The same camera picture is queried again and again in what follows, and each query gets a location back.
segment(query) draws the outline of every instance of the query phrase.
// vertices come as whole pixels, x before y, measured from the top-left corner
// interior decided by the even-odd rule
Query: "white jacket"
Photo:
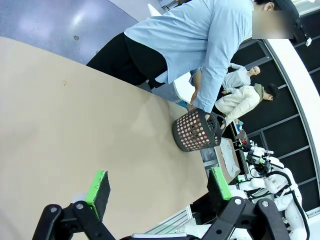
[[[226,115],[225,121],[229,125],[235,119],[250,112],[260,102],[260,95],[253,86],[242,86],[232,89],[232,94],[223,96],[215,102],[215,107]]]

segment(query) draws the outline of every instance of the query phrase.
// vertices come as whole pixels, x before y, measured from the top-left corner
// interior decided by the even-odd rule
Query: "white paper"
[[[236,176],[236,173],[239,170],[239,168],[236,165],[236,162],[234,160],[232,146],[230,145],[229,140],[222,138],[220,148],[221,148],[221,152],[222,152],[222,156],[223,156],[226,170],[227,170],[228,174],[230,175],[230,177],[234,178]]]

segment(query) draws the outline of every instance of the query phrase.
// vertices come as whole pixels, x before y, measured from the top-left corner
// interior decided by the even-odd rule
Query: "light blue shirt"
[[[192,0],[139,22],[124,34],[163,55],[167,71],[155,79],[159,83],[170,84],[202,68],[193,105],[210,113],[231,58],[252,34],[253,10],[252,0]]]

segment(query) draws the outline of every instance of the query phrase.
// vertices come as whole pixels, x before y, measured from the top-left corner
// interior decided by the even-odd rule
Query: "black cap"
[[[291,0],[273,0],[273,2],[275,2],[280,10],[292,13],[293,26],[296,26],[299,19],[299,12],[294,3]]]

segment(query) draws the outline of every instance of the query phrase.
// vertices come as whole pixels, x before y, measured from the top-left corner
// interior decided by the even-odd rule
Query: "cardboard box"
[[[214,150],[223,176],[229,184],[240,173],[239,161],[237,159],[233,141],[223,137],[220,146],[216,146]]]

